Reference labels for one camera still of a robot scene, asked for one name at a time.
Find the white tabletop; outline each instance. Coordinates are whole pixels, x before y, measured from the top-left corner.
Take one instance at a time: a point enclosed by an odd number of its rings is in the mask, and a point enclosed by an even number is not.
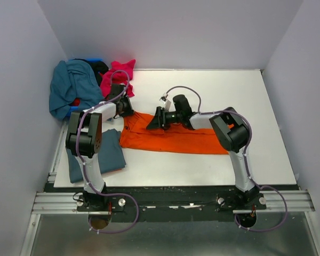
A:
[[[137,70],[131,104],[134,110],[154,114],[159,98],[167,89],[185,85],[202,97],[201,111],[232,106],[245,116],[253,129],[249,147],[250,167],[259,184],[296,184],[261,73],[258,70]],[[198,98],[185,89],[175,89],[170,97],[185,94],[193,111]],[[123,120],[105,122],[102,131],[123,129]],[[55,187],[82,187],[72,184],[65,143],[57,165]],[[228,155],[195,155],[123,149],[127,166],[103,174],[108,187],[127,186],[222,186],[234,185],[235,176]]]

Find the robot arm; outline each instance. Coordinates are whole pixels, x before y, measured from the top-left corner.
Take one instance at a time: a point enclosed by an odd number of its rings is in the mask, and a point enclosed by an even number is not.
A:
[[[111,92],[107,99],[112,99],[123,91],[124,85],[113,84]],[[83,162],[76,153],[76,138],[78,133],[79,122],[86,112],[74,111],[71,113],[68,132],[66,136],[65,146],[71,150],[76,157],[84,180],[84,191],[95,194],[95,191],[89,186],[88,181],[83,173]],[[128,116],[133,115],[134,111],[131,107],[128,96],[125,94],[114,102],[102,105],[85,117],[81,134],[79,137],[79,153],[85,159],[86,174],[91,185],[99,192],[105,190],[105,182],[101,177],[100,166],[98,164],[98,152],[102,144],[102,122],[115,117],[116,115]]]
[[[168,111],[170,102],[166,96],[161,98],[164,107],[157,107],[153,120],[147,129],[162,128],[167,130],[171,123],[181,123],[190,130],[213,129],[222,147],[228,151],[234,173],[238,204],[251,201],[258,189],[249,179],[245,165],[244,148],[249,140],[249,128],[237,115],[236,110],[229,107],[218,114],[202,115],[192,111],[184,95],[173,97],[175,111]]]

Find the white wall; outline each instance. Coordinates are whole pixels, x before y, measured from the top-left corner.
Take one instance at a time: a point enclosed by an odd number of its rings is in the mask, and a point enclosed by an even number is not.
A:
[[[264,72],[298,183],[320,221],[320,0],[305,0]]]
[[[49,114],[65,54],[35,0],[0,1],[0,256],[19,255],[60,124]]]
[[[264,68],[302,0],[39,0],[67,56]]]

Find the pink cloth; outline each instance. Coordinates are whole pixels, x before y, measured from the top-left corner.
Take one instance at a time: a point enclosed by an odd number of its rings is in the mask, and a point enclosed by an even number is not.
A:
[[[131,60],[125,64],[121,64],[118,61],[113,61],[111,63],[111,69],[106,72],[104,75],[102,75],[102,82],[100,85],[102,95],[106,97],[110,93],[110,78],[114,71],[117,71],[119,69],[124,70],[128,73],[130,80],[133,79],[133,69],[135,66],[136,60]],[[114,84],[127,84],[127,75],[124,72],[115,73],[113,76],[113,83]],[[127,89],[127,94],[129,97],[133,97],[133,86],[129,84]]]

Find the dark teal cloth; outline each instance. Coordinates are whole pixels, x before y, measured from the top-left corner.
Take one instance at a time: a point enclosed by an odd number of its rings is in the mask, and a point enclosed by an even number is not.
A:
[[[76,98],[80,99],[78,110],[97,105],[103,100],[95,74],[90,65],[82,60],[60,61],[54,68],[50,85],[49,111],[63,120]]]
[[[98,163],[101,173],[122,169],[126,166],[122,148],[119,145],[121,132],[115,129],[108,130],[102,134],[102,145],[98,152]],[[71,183],[83,181],[81,168],[71,150],[66,150],[69,161],[69,175]]]

